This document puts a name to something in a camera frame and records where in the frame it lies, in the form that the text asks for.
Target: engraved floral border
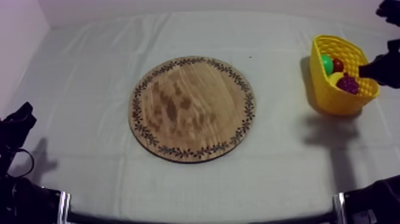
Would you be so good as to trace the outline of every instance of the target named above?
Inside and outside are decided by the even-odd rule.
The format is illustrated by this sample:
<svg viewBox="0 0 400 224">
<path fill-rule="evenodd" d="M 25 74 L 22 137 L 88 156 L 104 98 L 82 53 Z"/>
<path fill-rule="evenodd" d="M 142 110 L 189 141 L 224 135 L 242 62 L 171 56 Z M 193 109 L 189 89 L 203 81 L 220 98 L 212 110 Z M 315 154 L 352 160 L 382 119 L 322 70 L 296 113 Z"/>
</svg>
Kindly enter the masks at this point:
<svg viewBox="0 0 400 224">
<path fill-rule="evenodd" d="M 235 135 L 230 138 L 229 142 L 219 142 L 216 145 L 206 147 L 202 147 L 200 150 L 192 151 L 189 149 L 181 149 L 181 148 L 169 148 L 166 145 L 158 145 L 160 142 L 157 140 L 157 137 L 154 136 L 148 127 L 142 124 L 143 118 L 141 117 L 142 109 L 140 107 L 140 96 L 142 92 L 147 88 L 148 84 L 151 83 L 153 78 L 163 74 L 166 71 L 171 70 L 175 66 L 184 66 L 186 64 L 195 64 L 195 63 L 207 63 L 217 70 L 225 72 L 231 77 L 234 82 L 240 86 L 240 89 L 245 93 L 245 109 L 244 112 L 246 114 L 246 119 L 242 120 L 242 125 L 236 129 Z M 170 61 L 168 64 L 163 65 L 158 70 L 153 71 L 150 75 L 147 75 L 144 79 L 142 79 L 142 83 L 138 84 L 133 92 L 132 98 L 132 120 L 133 120 L 133 130 L 139 132 L 141 137 L 145 138 L 150 145 L 158 148 L 158 153 L 164 155 L 174 155 L 177 158 L 183 157 L 193 157 L 198 160 L 201 160 L 202 157 L 206 155 L 211 155 L 220 151 L 225 151 L 229 149 L 229 145 L 232 145 L 232 148 L 237 146 L 238 143 L 244 138 L 248 130 L 250 129 L 251 123 L 255 116 L 255 103 L 254 96 L 250 91 L 249 84 L 242 79 L 242 76 L 232 70 L 231 67 L 226 66 L 224 63 L 218 62 L 212 58 L 204 58 L 204 57 L 191 57 L 191 58 L 177 58 L 176 61 Z"/>
</svg>

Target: green ball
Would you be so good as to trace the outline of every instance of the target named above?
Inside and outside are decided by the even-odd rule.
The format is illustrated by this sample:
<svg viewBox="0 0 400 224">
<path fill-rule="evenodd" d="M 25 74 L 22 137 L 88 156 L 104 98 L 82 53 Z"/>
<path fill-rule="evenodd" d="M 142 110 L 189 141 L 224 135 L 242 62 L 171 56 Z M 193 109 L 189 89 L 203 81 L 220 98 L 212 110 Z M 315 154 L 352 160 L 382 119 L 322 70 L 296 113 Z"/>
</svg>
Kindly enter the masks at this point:
<svg viewBox="0 0 400 224">
<path fill-rule="evenodd" d="M 322 64 L 324 65 L 325 72 L 330 76 L 333 72 L 333 61 L 330 56 L 326 54 L 321 54 Z"/>
</svg>

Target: toy fruit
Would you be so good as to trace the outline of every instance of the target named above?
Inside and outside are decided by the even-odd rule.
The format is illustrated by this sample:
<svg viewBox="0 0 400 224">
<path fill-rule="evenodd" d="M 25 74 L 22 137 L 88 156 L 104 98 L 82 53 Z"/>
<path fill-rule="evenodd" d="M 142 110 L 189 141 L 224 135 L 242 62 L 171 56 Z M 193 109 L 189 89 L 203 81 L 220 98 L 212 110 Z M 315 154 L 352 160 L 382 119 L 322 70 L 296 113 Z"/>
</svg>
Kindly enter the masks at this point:
<svg viewBox="0 0 400 224">
<path fill-rule="evenodd" d="M 321 54 L 322 64 L 324 65 L 325 72 L 328 76 L 332 74 L 333 71 L 333 61 L 330 56 L 326 54 Z"/>
<path fill-rule="evenodd" d="M 333 72 L 342 72 L 345 69 L 342 60 L 334 58 L 332 62 L 333 62 Z"/>
<path fill-rule="evenodd" d="M 334 72 L 328 77 L 328 82 L 331 86 L 336 86 L 339 79 L 344 76 L 342 72 Z"/>
<path fill-rule="evenodd" d="M 350 94 L 357 95 L 358 94 L 358 88 L 360 87 L 358 83 L 356 82 L 354 77 L 349 76 L 348 73 L 344 74 L 344 77 L 340 78 L 339 81 L 337 82 L 336 86 L 343 90 L 346 91 Z"/>
</svg>

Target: wood grain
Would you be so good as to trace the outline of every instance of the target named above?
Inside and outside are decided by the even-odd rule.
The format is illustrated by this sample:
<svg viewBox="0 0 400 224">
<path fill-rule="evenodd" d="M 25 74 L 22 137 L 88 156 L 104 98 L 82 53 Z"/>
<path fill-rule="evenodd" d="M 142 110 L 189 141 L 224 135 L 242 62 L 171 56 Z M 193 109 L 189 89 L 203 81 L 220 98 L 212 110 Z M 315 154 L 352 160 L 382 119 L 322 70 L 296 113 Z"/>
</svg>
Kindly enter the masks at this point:
<svg viewBox="0 0 400 224">
<path fill-rule="evenodd" d="M 255 98 L 232 66 L 207 57 L 182 57 L 149 71 L 130 98 L 129 125 L 151 153 L 199 163 L 228 153 L 249 132 Z"/>
</svg>

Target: white fabric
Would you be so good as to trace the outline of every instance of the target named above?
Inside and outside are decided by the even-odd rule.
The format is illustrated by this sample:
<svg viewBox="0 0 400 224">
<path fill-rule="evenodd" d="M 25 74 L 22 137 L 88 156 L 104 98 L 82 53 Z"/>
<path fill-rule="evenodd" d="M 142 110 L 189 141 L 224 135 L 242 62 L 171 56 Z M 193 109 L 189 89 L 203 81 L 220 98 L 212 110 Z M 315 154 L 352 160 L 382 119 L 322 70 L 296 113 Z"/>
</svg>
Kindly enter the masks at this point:
<svg viewBox="0 0 400 224">
<path fill-rule="evenodd" d="M 350 40 L 369 60 L 396 37 L 288 15 L 215 11 L 56 29 L 32 59 L 8 112 L 33 104 L 37 124 L 25 148 L 47 152 L 35 181 L 72 193 L 77 211 L 164 222 L 325 212 L 338 191 L 400 173 L 400 91 L 382 88 L 354 121 L 358 134 L 343 133 L 349 122 L 318 115 L 307 100 L 302 77 L 308 73 L 301 64 L 307 65 L 319 34 Z M 127 122 L 135 83 L 159 63 L 186 55 L 230 63 L 256 96 L 248 137 L 208 163 L 153 156 Z M 18 156 L 15 165 L 26 159 Z"/>
</svg>

